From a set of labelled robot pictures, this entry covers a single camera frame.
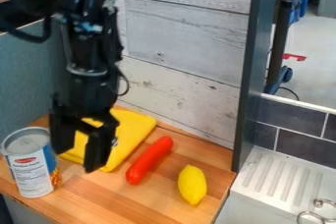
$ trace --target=lemon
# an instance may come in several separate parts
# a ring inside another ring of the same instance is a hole
[[[192,165],[187,165],[179,175],[178,187],[181,196],[195,205],[206,196],[207,185],[203,172]]]

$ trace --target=red object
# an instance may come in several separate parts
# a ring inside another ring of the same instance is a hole
[[[294,54],[284,54],[284,59],[288,60],[290,58],[297,58],[298,62],[304,62],[306,60],[306,56],[303,55],[294,55]]]
[[[126,180],[131,185],[136,185],[173,147],[173,140],[162,137],[148,147],[146,151],[126,172]]]

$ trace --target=cable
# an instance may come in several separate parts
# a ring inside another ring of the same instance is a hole
[[[291,92],[291,93],[297,98],[297,100],[300,101],[299,96],[298,96],[295,92],[293,92],[291,89],[289,89],[289,88],[287,88],[287,87],[284,87],[284,86],[279,86],[279,89],[280,89],[280,88],[281,88],[281,89],[285,89],[285,90]]]

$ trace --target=toy sausage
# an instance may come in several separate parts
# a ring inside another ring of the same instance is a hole
[[[162,137],[137,159],[137,161],[126,172],[126,180],[131,185],[138,184],[141,179],[152,169],[173,147],[173,140],[169,137]]]

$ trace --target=wooden table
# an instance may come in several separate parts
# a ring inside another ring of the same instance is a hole
[[[46,127],[47,120],[34,125]],[[125,172],[130,164],[162,136],[173,138],[174,151],[140,185],[128,185]],[[21,197],[1,157],[0,194],[57,223],[211,223],[235,177],[230,172],[231,159],[229,149],[159,124],[112,173],[86,174],[82,166],[59,158],[63,185],[42,198]],[[199,167],[206,176],[208,193],[198,206],[187,204],[176,186],[177,176],[187,164]]]

